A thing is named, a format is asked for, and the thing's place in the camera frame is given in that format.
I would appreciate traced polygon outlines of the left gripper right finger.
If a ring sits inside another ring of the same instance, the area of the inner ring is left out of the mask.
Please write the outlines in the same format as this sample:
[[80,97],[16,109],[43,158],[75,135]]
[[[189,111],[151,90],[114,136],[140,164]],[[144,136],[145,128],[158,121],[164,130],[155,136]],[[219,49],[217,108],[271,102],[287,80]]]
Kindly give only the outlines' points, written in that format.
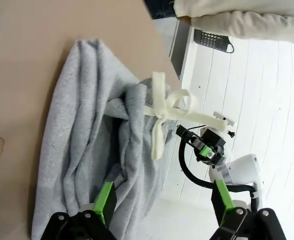
[[222,180],[213,183],[211,202],[219,225],[212,240],[286,240],[274,210],[235,206]]

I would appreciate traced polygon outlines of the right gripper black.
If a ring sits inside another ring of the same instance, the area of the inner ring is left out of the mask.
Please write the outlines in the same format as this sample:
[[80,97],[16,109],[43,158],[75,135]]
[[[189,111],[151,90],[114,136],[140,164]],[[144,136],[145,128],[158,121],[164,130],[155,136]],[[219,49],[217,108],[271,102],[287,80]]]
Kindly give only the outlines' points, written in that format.
[[[202,137],[179,125],[176,134],[194,149],[201,150],[200,155],[206,158],[207,165],[221,165],[225,161],[225,140],[211,129],[206,129]],[[207,146],[202,148],[202,139]]]

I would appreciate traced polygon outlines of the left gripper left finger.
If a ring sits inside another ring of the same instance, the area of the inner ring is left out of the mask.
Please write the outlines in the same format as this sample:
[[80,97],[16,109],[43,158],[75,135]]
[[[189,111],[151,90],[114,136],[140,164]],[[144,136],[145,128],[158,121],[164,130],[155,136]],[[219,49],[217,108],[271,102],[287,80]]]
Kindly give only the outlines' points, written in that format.
[[109,226],[117,203],[115,185],[103,185],[92,209],[69,216],[54,213],[41,237],[43,240],[114,240]]

